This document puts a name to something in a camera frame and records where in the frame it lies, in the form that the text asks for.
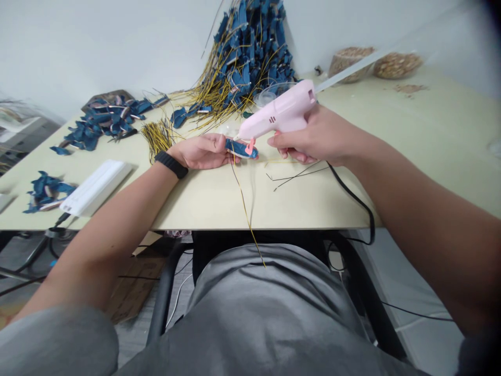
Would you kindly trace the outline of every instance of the gray shirt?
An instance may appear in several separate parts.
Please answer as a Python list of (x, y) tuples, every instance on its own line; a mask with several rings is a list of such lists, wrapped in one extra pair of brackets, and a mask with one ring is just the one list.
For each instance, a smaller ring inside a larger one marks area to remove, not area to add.
[(368, 340), (339, 279), (287, 244), (227, 250), (186, 314), (116, 371), (111, 322), (89, 307), (34, 313), (0, 332), (1, 375), (422, 374)]

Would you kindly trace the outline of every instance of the pink glue gun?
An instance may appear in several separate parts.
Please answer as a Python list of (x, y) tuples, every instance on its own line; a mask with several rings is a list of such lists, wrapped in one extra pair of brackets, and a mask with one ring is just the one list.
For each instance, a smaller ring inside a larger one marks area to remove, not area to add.
[(234, 140), (250, 140), (248, 149), (252, 152), (256, 139), (265, 133), (273, 130), (292, 132), (304, 129), (304, 114), (311, 110), (316, 102), (313, 82), (303, 80), (246, 119)]

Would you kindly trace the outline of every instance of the pile of blue craft pieces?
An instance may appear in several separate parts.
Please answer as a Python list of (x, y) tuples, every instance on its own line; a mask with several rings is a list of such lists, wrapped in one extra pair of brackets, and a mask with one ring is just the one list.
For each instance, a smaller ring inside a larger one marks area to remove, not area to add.
[[(96, 148), (99, 137), (102, 135), (116, 136), (121, 132), (133, 130), (134, 119), (144, 120), (144, 112), (160, 106), (168, 101), (163, 96), (155, 102), (146, 98), (143, 100), (129, 99), (124, 96), (116, 96), (114, 103), (109, 103), (102, 98), (88, 104), (85, 116), (76, 121), (76, 127), (68, 127), (71, 133), (64, 137), (69, 144), (81, 150), (92, 151)], [(69, 155), (69, 150), (63, 147), (53, 146), (51, 150), (59, 155)]]
[[(40, 177), (33, 180), (33, 191), (27, 192), (30, 195), (30, 203), (28, 210), (23, 213), (36, 213), (44, 205), (51, 204), (55, 201), (63, 201), (75, 189), (75, 186), (63, 183), (61, 179), (50, 177), (45, 171), (39, 171)], [(56, 199), (52, 193), (66, 193), (66, 197)]]
[[(210, 74), (216, 76), (215, 83), (230, 84), (223, 108), (233, 105), (240, 109), (242, 96), (257, 94), (274, 84), (295, 81), (292, 55), (285, 42), (284, 18), (282, 0), (241, 0), (229, 14), (224, 13), (214, 36), (214, 43), (219, 46), (215, 61), (222, 64), (214, 67)], [(202, 102), (188, 111), (176, 110), (171, 117), (174, 128), (181, 127), (187, 118), (203, 108)]]

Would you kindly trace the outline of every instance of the smartwatch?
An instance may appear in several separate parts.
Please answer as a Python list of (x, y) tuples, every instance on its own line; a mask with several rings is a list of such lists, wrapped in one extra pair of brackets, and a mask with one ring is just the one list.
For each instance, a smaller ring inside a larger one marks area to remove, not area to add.
[(188, 169), (176, 161), (173, 157), (167, 154), (165, 151), (159, 152), (155, 156), (155, 161), (160, 162), (165, 167), (170, 169), (177, 175), (178, 179), (182, 179), (188, 174)]

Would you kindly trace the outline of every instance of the light green desk surface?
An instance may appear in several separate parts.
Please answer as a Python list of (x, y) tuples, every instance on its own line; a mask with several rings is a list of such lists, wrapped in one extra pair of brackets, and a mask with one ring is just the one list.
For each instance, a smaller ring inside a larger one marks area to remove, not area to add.
[[(406, 84), (426, 85), (429, 90), (407, 98), (393, 89)], [(487, 150), (490, 141), (501, 138), (499, 102), (425, 67), (407, 80), (367, 77), (357, 84), (329, 88), (318, 95), (318, 100), (393, 145), (438, 183), (501, 218), (501, 160)], [(166, 104), (164, 108), (170, 116), (172, 106)], [(150, 111), (145, 114), (145, 122), (156, 121), (162, 114), (159, 109)], [(104, 160), (122, 160), (135, 166), (121, 185), (124, 187), (149, 167), (148, 145), (140, 134), (119, 144), (108, 144), (109, 138), (102, 137), (95, 151), (75, 150), (68, 157), (49, 150), (69, 133), (67, 127), (79, 116), (0, 178), (0, 193), (16, 197), (0, 214), (0, 230), (44, 230), (61, 215), (59, 209), (22, 213), (28, 207), (26, 191), (32, 189), (30, 181), (39, 177), (39, 170), (80, 184)], [(235, 128), (240, 122), (235, 118), (227, 124)], [(136, 121), (134, 127), (140, 129), (142, 123)], [(181, 133), (193, 126), (188, 121)], [(305, 167), (278, 163), (278, 152), (266, 143), (269, 136), (257, 140), (260, 160), (244, 161), (236, 169), (253, 229), (368, 227), (365, 210), (342, 190), (328, 169), (293, 179), (274, 192), (284, 180), (271, 181), (266, 174), (273, 179), (287, 178)], [(325, 166), (325, 162), (319, 163), (308, 172)], [(338, 171), (348, 187), (373, 208), (356, 178), (344, 168)], [(88, 220), (76, 219), (70, 228), (80, 229)], [(381, 225), (377, 217), (376, 224)], [(176, 186), (153, 228), (247, 229), (240, 191), (230, 166), (191, 171)]]

